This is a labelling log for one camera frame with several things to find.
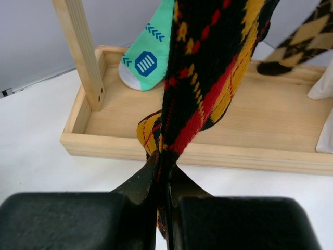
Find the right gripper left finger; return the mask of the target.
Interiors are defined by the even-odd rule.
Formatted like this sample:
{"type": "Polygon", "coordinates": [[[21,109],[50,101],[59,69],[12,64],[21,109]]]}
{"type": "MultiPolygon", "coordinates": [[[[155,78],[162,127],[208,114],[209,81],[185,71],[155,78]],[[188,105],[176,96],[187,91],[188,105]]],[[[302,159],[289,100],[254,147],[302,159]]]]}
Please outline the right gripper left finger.
{"type": "Polygon", "coordinates": [[[112,191],[124,197],[116,249],[155,249],[157,222],[156,154],[112,191]]]}

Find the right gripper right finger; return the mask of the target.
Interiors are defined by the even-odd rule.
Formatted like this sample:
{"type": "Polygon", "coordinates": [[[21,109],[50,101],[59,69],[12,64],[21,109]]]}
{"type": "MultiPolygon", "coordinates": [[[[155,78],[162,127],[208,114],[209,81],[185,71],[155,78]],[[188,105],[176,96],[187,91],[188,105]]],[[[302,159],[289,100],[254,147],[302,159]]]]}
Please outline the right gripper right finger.
{"type": "Polygon", "coordinates": [[[169,174],[166,185],[166,229],[168,249],[175,249],[173,222],[175,222],[175,211],[184,197],[213,197],[210,193],[201,188],[192,180],[177,164],[175,164],[169,174]]]}

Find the mint green sock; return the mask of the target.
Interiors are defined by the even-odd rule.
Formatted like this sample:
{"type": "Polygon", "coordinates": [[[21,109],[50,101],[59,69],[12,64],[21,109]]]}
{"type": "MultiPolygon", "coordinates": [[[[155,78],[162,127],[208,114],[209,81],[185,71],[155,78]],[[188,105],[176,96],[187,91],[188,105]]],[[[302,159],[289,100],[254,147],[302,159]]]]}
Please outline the mint green sock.
{"type": "Polygon", "coordinates": [[[162,1],[134,44],[122,56],[118,73],[128,87],[148,91],[164,77],[170,50],[175,1],[162,1]]]}

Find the black red yellow argyle sock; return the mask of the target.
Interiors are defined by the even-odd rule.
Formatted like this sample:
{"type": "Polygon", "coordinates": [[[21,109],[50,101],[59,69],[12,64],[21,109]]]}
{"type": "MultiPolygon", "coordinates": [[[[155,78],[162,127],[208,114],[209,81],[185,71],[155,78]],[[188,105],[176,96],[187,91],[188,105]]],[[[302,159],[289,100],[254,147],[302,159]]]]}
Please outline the black red yellow argyle sock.
{"type": "Polygon", "coordinates": [[[164,186],[184,149],[226,113],[277,1],[175,1],[161,110],[143,119],[137,137],[155,155],[157,227],[167,237],[164,186]]]}

